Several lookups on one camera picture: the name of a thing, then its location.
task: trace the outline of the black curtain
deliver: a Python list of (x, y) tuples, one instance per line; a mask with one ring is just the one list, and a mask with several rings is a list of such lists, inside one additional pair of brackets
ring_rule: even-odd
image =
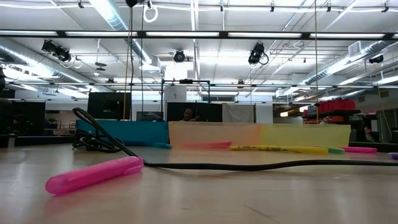
[(13, 118), (21, 116), (29, 122), (25, 135), (42, 136), (44, 133), (45, 103), (13, 102)]
[(223, 108), (215, 103), (167, 103), (167, 121), (181, 121), (186, 109), (192, 110), (192, 118), (199, 121), (223, 122)]

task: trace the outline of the fluorescent light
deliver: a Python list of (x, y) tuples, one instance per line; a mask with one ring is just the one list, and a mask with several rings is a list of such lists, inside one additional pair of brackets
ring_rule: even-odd
[(276, 33), (263, 33), (263, 32), (229, 32), (228, 37), (289, 37), (300, 38), (300, 33), (276, 32)]
[(378, 88), (398, 88), (398, 86), (378, 86)]
[(219, 32), (146, 32), (148, 37), (218, 37)]
[(39, 31), (39, 30), (0, 30), (0, 35), (44, 35), (57, 36), (55, 31)]
[(278, 87), (292, 87), (292, 85), (284, 85), (284, 84), (275, 84), (275, 85), (256, 85), (257, 87), (271, 87), (271, 88), (278, 88)]
[(215, 84), (215, 86), (223, 86), (223, 87), (250, 87), (249, 84)]
[[(385, 34), (317, 34), (318, 38), (383, 38)], [(310, 38), (315, 38), (315, 34), (311, 34)]]
[(127, 37), (128, 35), (136, 37), (138, 36), (137, 32), (131, 32), (129, 34), (128, 31), (120, 32), (120, 31), (66, 31), (65, 34), (70, 37), (89, 37), (89, 36), (111, 36), (111, 37)]
[(304, 110), (308, 110), (308, 106), (302, 106), (302, 107), (300, 107), (300, 112), (304, 112)]
[(338, 97), (340, 97), (340, 96), (324, 96), (324, 97), (319, 98), (319, 100), (327, 101), (327, 100), (332, 100), (332, 99), (338, 98)]
[(373, 86), (339, 86), (338, 88), (373, 88)]

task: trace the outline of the ductwork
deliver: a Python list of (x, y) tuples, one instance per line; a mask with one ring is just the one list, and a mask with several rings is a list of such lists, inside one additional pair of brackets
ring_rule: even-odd
[[(368, 60), (370, 58), (377, 57), (386, 53), (384, 50), (388, 46), (392, 45), (394, 41), (358, 41), (353, 45), (349, 46), (348, 52), (339, 56), (331, 62), (328, 62), (323, 66), (321, 70), (313, 71), (308, 74), (308, 78), (299, 83), (299, 85), (311, 85), (317, 80), (321, 80), (322, 78), (328, 77), (336, 72), (339, 72), (349, 66), (353, 65), (355, 62), (359, 60)], [(277, 96), (281, 95), (289, 95), (293, 92), (297, 91), (299, 88), (290, 87), (283, 90), (277, 91)]]
[[(30, 67), (29, 70), (32, 73), (42, 76), (57, 76), (60, 82), (94, 82), (7, 38), (0, 38), (0, 63), (24, 65)], [(105, 86), (95, 86), (95, 88), (97, 91), (113, 91)]]
[[(113, 0), (90, 0), (91, 5), (114, 30), (129, 30)], [(143, 63), (152, 63), (152, 56), (136, 39), (131, 39), (131, 50)]]

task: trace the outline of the black monitor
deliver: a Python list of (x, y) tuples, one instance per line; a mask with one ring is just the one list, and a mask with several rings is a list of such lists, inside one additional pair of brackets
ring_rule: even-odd
[[(90, 93), (87, 112), (97, 119), (123, 119), (124, 93)], [(126, 93), (124, 119), (130, 118), (131, 93)]]

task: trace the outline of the shelf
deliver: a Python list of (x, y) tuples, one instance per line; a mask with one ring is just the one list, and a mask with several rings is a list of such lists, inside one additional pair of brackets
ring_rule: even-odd
[[(334, 111), (319, 113), (319, 117), (324, 118), (326, 116), (347, 116), (347, 115), (349, 116), (360, 112), (361, 112), (360, 110), (334, 110)], [(317, 115), (311, 114), (311, 115), (302, 116), (302, 118), (317, 118)]]

